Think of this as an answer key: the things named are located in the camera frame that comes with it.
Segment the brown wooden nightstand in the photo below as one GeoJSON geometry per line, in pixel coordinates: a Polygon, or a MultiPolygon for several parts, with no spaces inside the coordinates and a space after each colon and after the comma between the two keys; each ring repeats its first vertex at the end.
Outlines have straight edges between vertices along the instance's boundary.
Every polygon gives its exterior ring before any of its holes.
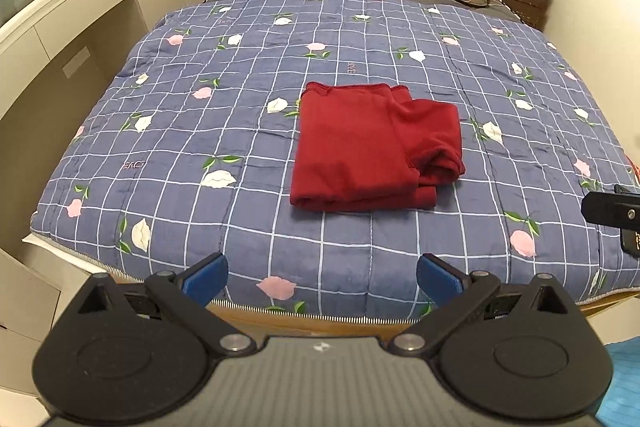
{"type": "Polygon", "coordinates": [[[501,0],[524,23],[540,31],[547,23],[549,0],[501,0]]]}

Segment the beige built-in cabinet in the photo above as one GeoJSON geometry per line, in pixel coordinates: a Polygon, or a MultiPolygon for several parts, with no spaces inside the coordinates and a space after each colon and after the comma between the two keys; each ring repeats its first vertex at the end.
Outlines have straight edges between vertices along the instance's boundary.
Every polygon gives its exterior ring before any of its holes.
{"type": "Polygon", "coordinates": [[[30,235],[66,146],[134,44],[203,0],[1,0],[1,421],[47,416],[30,377],[43,337],[85,272],[30,235]]]}

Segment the red long sleeve sweater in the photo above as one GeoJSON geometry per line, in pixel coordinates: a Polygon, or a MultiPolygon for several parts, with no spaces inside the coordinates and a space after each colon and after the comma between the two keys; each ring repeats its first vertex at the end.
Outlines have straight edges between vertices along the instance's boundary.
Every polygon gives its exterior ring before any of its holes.
{"type": "Polygon", "coordinates": [[[290,202],[310,211],[431,209],[465,172],[457,107],[404,86],[311,82],[299,105],[290,202]]]}

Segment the blue floor mat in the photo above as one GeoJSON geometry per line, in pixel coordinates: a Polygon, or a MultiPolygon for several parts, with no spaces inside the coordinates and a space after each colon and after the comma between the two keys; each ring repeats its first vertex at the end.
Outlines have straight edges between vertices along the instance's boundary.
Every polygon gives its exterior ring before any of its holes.
{"type": "Polygon", "coordinates": [[[608,427],[640,427],[640,338],[606,345],[613,378],[597,419],[608,427]]]}

